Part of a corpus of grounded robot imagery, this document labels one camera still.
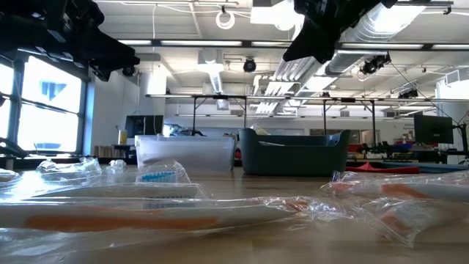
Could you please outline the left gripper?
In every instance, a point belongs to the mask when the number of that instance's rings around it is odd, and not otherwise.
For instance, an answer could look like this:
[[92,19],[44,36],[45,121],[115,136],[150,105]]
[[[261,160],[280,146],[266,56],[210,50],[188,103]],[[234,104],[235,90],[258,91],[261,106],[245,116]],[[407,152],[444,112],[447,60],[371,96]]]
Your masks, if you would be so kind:
[[42,0],[36,4],[41,28],[36,49],[47,56],[78,66],[87,63],[101,81],[108,81],[115,70],[140,63],[133,48],[98,29],[104,14],[95,2]]

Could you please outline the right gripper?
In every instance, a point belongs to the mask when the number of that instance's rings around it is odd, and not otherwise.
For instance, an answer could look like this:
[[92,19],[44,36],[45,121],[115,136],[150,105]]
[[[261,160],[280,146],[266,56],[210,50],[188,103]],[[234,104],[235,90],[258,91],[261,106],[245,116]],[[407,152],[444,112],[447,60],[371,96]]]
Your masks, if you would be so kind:
[[395,3],[397,0],[294,0],[294,11],[304,16],[304,22],[283,60],[313,57],[321,64],[330,61],[343,31],[378,5],[389,9]]

